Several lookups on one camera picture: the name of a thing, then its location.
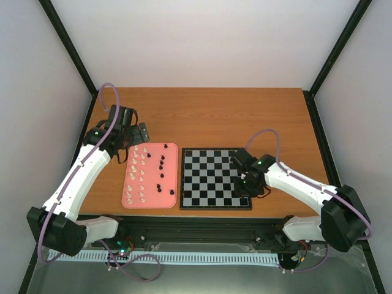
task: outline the white wall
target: white wall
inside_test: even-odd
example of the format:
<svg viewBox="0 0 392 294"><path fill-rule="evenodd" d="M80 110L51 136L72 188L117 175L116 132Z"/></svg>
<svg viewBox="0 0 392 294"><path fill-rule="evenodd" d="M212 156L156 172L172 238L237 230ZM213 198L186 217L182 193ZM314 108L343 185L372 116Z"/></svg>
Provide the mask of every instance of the white wall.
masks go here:
<svg viewBox="0 0 392 294"><path fill-rule="evenodd" d="M53 0L97 85L309 89L358 0Z"/></svg>
<svg viewBox="0 0 392 294"><path fill-rule="evenodd" d="M0 292L17 293L26 213L66 174L91 98L38 1L2 2L0 44Z"/></svg>
<svg viewBox="0 0 392 294"><path fill-rule="evenodd" d="M392 293L392 1L373 1L316 102L339 176L358 191L375 227L370 240Z"/></svg>

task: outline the orange tabletop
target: orange tabletop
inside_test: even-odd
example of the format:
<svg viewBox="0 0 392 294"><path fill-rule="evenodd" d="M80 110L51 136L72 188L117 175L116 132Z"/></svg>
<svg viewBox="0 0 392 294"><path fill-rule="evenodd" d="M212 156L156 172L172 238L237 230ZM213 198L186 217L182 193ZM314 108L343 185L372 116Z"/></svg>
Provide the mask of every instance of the orange tabletop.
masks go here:
<svg viewBox="0 0 392 294"><path fill-rule="evenodd" d="M280 160L292 169L328 183L301 89L282 88L119 88L121 105L136 109L145 122L151 143L178 145L178 191L181 182L182 148L232 148L244 146L258 130L276 129L282 140ZM106 105L115 104L105 89ZM107 113L97 100L89 128ZM276 138L263 134L249 152L275 155ZM252 210L125 209L121 204L126 165L112 160L100 173L81 207L81 214L128 216L284 217L313 216L310 207L273 189L264 199L252 199Z"/></svg>

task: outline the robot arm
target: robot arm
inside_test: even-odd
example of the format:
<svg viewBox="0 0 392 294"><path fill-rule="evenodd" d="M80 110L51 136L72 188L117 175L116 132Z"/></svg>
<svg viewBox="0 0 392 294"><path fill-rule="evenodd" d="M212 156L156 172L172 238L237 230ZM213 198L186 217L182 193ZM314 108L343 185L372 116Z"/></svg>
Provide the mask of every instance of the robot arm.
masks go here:
<svg viewBox="0 0 392 294"><path fill-rule="evenodd" d="M103 143L96 149L88 160L82 159L95 147L104 136L113 121L116 106L111 107L109 118L98 123L97 127L87 132L78 158L69 170L64 181L54 194L44 203L42 208L32 207L27 220L36 241L39 239L43 222L54 207L48 227L43 238L43 245L61 253L74 256L91 242L104 238L113 238L120 232L120 218L115 216L101 216L97 219L77 221L79 210L92 184L102 169L114 157L119 157L118 151L127 151L130 146L138 145L149 140L146 126L141 123L130 125L135 110L126 107L119 108L119 115L114 128ZM60 191L65 187L62 198L58 200Z"/></svg>
<svg viewBox="0 0 392 294"><path fill-rule="evenodd" d="M265 154L256 159L245 149L237 151L231 161L242 174L234 183L235 192L240 197L256 197L264 194L267 186L274 187L307 204L318 214L317 217L286 217L281 244L287 242L282 240L284 238L291 241L319 240L347 252L365 233L366 224L331 196L343 198L369 221L353 188L344 185L338 189L322 184L290 169L283 162L277 163L273 156Z"/></svg>

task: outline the black and white checkered board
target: black and white checkered board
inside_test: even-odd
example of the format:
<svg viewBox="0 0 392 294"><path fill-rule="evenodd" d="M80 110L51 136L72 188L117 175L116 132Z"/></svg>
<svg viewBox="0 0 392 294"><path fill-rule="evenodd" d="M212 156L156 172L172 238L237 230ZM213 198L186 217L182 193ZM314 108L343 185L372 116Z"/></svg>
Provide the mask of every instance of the black and white checkered board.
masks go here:
<svg viewBox="0 0 392 294"><path fill-rule="evenodd" d="M181 209L252 209L234 194L239 173L229 160L237 150L183 148Z"/></svg>

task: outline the pink tray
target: pink tray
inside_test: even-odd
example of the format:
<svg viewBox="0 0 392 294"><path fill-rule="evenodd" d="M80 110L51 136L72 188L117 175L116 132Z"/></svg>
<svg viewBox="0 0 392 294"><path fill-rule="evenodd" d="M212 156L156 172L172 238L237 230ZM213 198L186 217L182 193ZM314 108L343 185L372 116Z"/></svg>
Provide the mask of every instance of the pink tray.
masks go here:
<svg viewBox="0 0 392 294"><path fill-rule="evenodd" d="M136 169L135 172L132 172L132 166ZM173 207L177 201L177 169L178 147L174 143L145 143L129 148L122 190L123 207L130 209Z"/></svg>

